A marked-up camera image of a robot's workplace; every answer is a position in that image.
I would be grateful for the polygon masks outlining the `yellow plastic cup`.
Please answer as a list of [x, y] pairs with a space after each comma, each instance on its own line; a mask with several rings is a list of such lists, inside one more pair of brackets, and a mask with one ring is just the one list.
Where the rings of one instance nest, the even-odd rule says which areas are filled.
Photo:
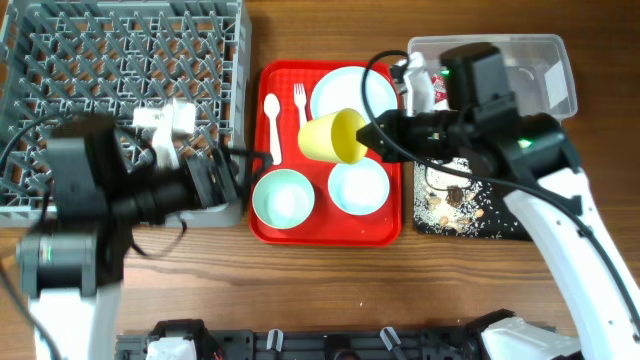
[[357, 140], [357, 132], [365, 125], [364, 118], [356, 110], [345, 108], [307, 122], [299, 130], [298, 147], [310, 160], [355, 164], [368, 151]]

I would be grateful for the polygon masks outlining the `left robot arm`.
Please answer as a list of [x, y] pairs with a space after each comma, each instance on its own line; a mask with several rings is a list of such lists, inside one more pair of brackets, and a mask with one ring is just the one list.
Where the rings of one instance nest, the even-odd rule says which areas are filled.
[[262, 169], [273, 163], [268, 153], [221, 145], [175, 167], [129, 172], [115, 130], [112, 118], [91, 116], [56, 127], [47, 141], [56, 216], [40, 217], [17, 249], [19, 291], [28, 299], [20, 309], [41, 358], [113, 358], [133, 228], [240, 202], [257, 177], [239, 181], [235, 158], [260, 159]]

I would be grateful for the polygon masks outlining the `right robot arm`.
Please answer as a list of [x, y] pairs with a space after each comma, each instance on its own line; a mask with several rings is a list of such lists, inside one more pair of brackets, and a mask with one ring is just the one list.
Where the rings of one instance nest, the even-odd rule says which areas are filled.
[[461, 157], [465, 177], [503, 194], [543, 256], [572, 316], [567, 338], [496, 311], [470, 323], [468, 359], [635, 359], [639, 288], [609, 235], [576, 148], [551, 115], [519, 113], [503, 56], [488, 42], [444, 52], [444, 111], [373, 116], [358, 141], [386, 162], [447, 172]]

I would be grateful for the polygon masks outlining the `red snack wrapper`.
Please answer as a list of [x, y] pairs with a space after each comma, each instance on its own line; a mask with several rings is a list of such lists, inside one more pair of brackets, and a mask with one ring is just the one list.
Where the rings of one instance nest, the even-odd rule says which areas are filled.
[[431, 77], [432, 85], [434, 89], [435, 96], [435, 105], [434, 109], [436, 111], [448, 110], [449, 105], [447, 101], [446, 87], [444, 78], [440, 75], [433, 75]]

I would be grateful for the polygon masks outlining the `light blue small bowl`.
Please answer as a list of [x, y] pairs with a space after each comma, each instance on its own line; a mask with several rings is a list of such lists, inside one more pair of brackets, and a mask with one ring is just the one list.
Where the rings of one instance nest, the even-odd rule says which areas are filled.
[[343, 212], [370, 215], [387, 201], [390, 179], [378, 162], [365, 157], [353, 165], [336, 165], [329, 174], [328, 192], [332, 202]]

